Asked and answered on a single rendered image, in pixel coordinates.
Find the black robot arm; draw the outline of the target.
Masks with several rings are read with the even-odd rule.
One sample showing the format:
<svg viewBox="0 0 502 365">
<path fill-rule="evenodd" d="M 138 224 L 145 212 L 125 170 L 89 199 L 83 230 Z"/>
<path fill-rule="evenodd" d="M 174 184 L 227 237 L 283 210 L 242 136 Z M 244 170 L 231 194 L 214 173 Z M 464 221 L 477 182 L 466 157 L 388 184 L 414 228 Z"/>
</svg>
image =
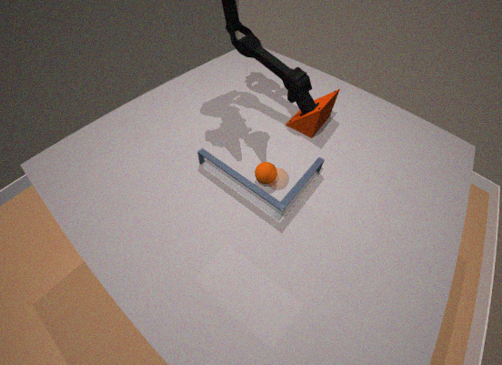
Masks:
<svg viewBox="0 0 502 365">
<path fill-rule="evenodd" d="M 222 0 L 226 18 L 226 30 L 230 34 L 231 42 L 240 55 L 255 58 L 268 70 L 283 80 L 284 87 L 288 90 L 287 100 L 292 104 L 296 102 L 302 111 L 300 116 L 313 112 L 319 105 L 315 103 L 308 93 L 311 89 L 310 77 L 301 68 L 290 68 L 275 56 L 262 48 L 260 40 L 253 32 L 241 24 L 236 9 L 236 0 Z M 235 31 L 243 33 L 243 38 L 237 40 Z M 301 94 L 300 94 L 301 93 Z"/>
</svg>

